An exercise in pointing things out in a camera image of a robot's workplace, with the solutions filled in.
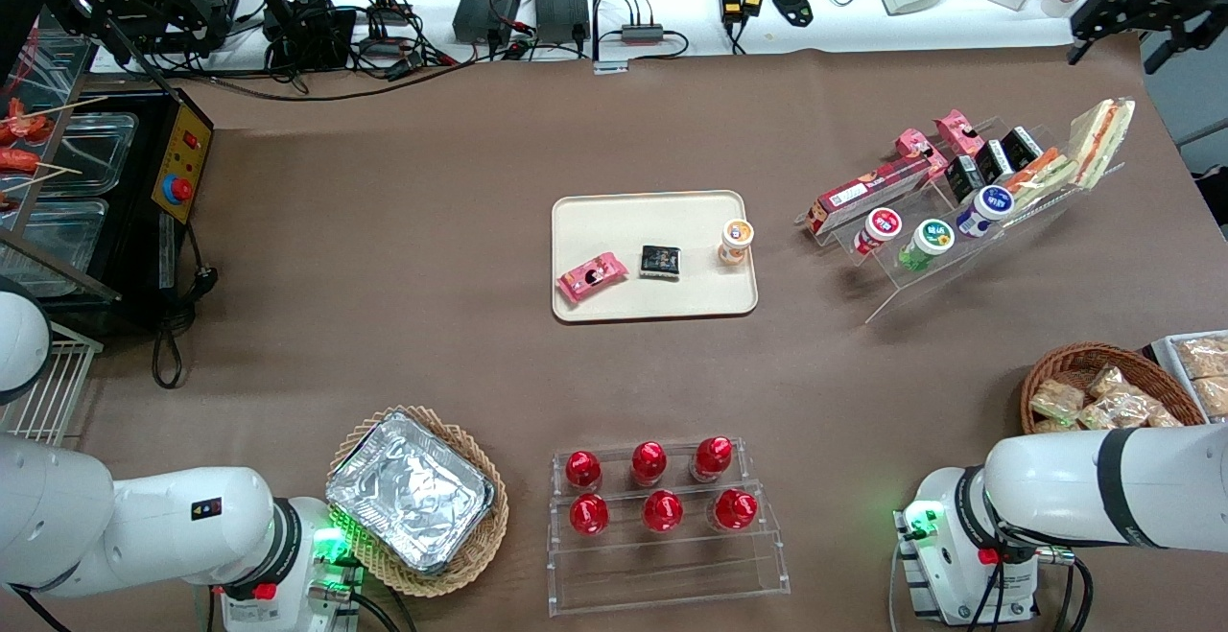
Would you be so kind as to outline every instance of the robotic arm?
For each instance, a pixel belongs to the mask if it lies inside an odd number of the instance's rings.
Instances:
[[[1190,21],[1197,20],[1194,28]],[[1206,50],[1228,28],[1228,0],[1087,0],[1071,16],[1071,32],[1078,39],[1067,60],[1078,64],[1097,39],[1127,29],[1172,33],[1148,56],[1146,72],[1158,71],[1172,55],[1184,50]]]
[[[221,587],[231,632],[328,631],[355,569],[316,498],[251,469],[112,481],[98,460],[0,432],[0,588],[77,598],[181,578]]]
[[[1009,438],[984,466],[927,476],[901,540],[947,625],[1028,620],[1038,563],[1072,566],[1070,549],[1228,552],[1226,471],[1224,423]]]

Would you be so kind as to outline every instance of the metal wire rack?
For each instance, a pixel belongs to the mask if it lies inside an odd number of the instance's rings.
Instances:
[[[29,393],[0,407],[0,432],[59,447],[102,345],[52,323],[52,362]]]

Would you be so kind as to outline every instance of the white table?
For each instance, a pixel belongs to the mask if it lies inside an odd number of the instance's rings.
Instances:
[[[1052,47],[1071,42],[1070,23],[1052,20],[1040,11],[1040,0],[1028,0],[1022,11],[997,6],[986,0],[941,0],[937,6],[916,15],[887,16],[882,0],[853,0],[850,6],[834,6],[829,0],[809,0],[814,21],[807,28],[793,28],[765,0],[761,15],[752,20],[742,36],[742,47],[749,54],[786,54],[787,52],[873,52],[873,50],[948,50],[949,48],[992,47]],[[338,6],[359,6],[362,0],[334,0]],[[435,47],[456,59],[469,59],[473,47],[456,42],[452,17],[459,0],[408,0],[422,16],[425,32]],[[717,0],[651,0],[657,23],[666,29],[684,33],[690,39],[686,55],[728,55],[729,39],[720,26]],[[258,7],[260,0],[241,0],[238,16]],[[643,7],[647,20],[647,7]],[[535,23],[533,2],[522,2],[518,20]],[[626,6],[620,0],[603,0],[598,28],[602,33],[619,28],[626,21]],[[391,33],[405,32],[391,28]],[[360,16],[356,34],[366,33],[366,21]],[[628,59],[631,55],[662,54],[675,50],[670,43],[661,47],[624,47],[616,37],[602,43],[602,59]],[[231,38],[209,59],[209,69],[262,67],[268,47],[259,29]],[[585,47],[592,54],[592,45]],[[479,55],[486,48],[479,47]],[[534,59],[576,59],[564,50],[539,50]],[[119,71],[106,52],[99,52],[96,72]]]

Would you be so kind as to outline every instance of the green led light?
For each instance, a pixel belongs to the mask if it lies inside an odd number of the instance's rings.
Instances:
[[[336,526],[318,529],[312,540],[314,541],[312,552],[319,560],[336,562],[350,551],[345,534]]]

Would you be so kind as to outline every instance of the red switch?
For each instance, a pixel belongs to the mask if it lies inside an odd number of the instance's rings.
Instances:
[[[252,596],[258,601],[271,601],[278,595],[278,585],[273,582],[263,582],[252,589]]]
[[[174,182],[171,182],[171,195],[174,195],[179,202],[190,199],[192,191],[192,182],[188,182],[187,178],[176,178]]]

